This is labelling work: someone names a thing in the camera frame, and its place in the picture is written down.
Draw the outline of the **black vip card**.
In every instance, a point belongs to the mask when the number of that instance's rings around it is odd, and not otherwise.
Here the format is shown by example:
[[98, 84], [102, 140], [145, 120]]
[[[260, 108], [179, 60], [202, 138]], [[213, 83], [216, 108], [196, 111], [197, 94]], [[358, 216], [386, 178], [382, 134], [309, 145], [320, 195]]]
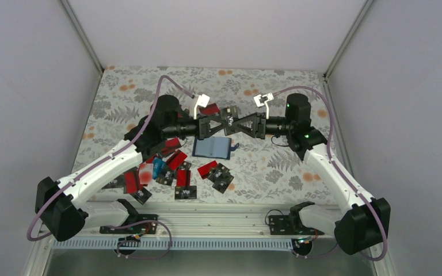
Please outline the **black vip card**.
[[176, 186], [174, 189], [175, 200], [192, 200], [197, 198], [196, 186]]
[[224, 135], [229, 136], [239, 132], [234, 126], [234, 123], [239, 119], [238, 107], [229, 106], [220, 110], [220, 115], [223, 120], [227, 122], [227, 126], [224, 128]]

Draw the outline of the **blue card holder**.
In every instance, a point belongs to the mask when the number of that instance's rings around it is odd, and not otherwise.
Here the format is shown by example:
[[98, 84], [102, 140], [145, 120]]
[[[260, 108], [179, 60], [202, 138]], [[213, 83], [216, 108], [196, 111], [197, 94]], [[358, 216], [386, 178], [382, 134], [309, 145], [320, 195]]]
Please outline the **blue card holder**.
[[206, 139], [195, 139], [192, 156], [200, 158], [230, 160], [231, 152], [239, 147], [239, 143], [232, 145], [229, 137], [209, 137]]

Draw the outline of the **black VIP card front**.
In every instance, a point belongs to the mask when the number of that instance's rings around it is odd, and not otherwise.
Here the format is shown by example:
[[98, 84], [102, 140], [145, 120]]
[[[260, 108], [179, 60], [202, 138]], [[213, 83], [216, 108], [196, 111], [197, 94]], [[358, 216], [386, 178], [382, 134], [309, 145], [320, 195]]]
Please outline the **black VIP card front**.
[[174, 189], [175, 200], [192, 200], [197, 198], [196, 186], [176, 186]]

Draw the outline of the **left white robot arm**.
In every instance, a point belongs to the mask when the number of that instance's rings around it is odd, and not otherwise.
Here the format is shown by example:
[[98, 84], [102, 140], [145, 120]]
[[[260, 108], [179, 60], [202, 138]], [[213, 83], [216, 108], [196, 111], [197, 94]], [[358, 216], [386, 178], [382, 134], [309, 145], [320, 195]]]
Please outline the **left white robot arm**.
[[198, 117], [185, 113], [172, 95], [156, 96], [148, 116], [127, 132], [111, 150], [75, 173], [37, 185], [35, 217], [26, 237], [30, 241], [53, 236], [57, 241], [74, 237], [84, 228], [115, 225], [128, 233], [137, 217], [120, 205], [105, 211], [88, 210], [87, 201], [120, 174], [158, 153], [169, 138], [208, 138], [226, 128], [219, 116]]

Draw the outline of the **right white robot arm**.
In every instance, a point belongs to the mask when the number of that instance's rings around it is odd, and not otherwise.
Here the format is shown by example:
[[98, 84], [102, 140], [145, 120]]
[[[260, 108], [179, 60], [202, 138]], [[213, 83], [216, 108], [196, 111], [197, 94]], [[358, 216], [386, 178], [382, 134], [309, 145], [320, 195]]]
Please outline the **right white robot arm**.
[[270, 117], [268, 112], [253, 113], [240, 119], [228, 119], [228, 126], [251, 137], [285, 136], [290, 149], [311, 167], [330, 189], [341, 214], [336, 215], [313, 202], [293, 206], [289, 228], [303, 234], [309, 228], [335, 238], [337, 247], [348, 255], [362, 253], [377, 244], [379, 256], [367, 256], [371, 261], [383, 260], [388, 250], [390, 204], [367, 192], [333, 155], [330, 137], [325, 137], [311, 125], [311, 104], [303, 94], [287, 97], [285, 115]]

